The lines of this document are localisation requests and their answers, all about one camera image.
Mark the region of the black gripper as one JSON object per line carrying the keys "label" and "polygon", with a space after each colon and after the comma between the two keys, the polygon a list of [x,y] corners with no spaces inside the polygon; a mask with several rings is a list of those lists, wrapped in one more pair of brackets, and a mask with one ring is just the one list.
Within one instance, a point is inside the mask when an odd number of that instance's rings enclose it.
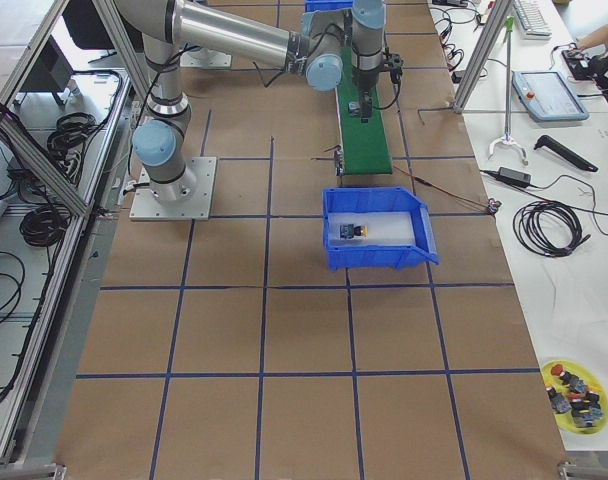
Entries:
{"label": "black gripper", "polygon": [[356,117],[360,120],[363,118],[364,123],[368,123],[372,117],[373,90],[378,83],[381,72],[381,67],[375,67],[371,70],[362,70],[357,67],[352,68],[352,82],[358,92],[358,100],[356,101]]}

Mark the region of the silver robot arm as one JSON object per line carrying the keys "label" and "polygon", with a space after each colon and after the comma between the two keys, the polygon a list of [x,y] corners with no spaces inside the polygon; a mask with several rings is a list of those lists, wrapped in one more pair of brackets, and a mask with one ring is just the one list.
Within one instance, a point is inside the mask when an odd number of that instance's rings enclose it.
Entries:
{"label": "silver robot arm", "polygon": [[117,10],[143,37],[151,92],[151,120],[136,128],[132,145],[149,176],[152,197],[174,204],[195,194],[198,177],[181,149],[190,104],[180,85],[180,49],[202,47],[305,77],[321,92],[343,76],[342,51],[351,51],[351,80],[366,122],[375,110],[373,91],[385,71],[382,1],[355,1],[348,8],[307,12],[300,31],[283,30],[191,1],[119,1]]}

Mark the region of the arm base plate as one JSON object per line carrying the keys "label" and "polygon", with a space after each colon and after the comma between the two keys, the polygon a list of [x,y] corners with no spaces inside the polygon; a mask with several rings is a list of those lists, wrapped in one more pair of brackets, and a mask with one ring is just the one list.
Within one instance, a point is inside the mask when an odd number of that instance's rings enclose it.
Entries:
{"label": "arm base plate", "polygon": [[185,52],[180,59],[183,68],[202,70],[230,69],[232,56],[223,52],[200,47],[197,50]]}
{"label": "arm base plate", "polygon": [[216,177],[216,157],[191,157],[183,176],[169,184],[151,181],[145,167],[140,182],[148,186],[135,191],[130,209],[133,221],[209,219]]}

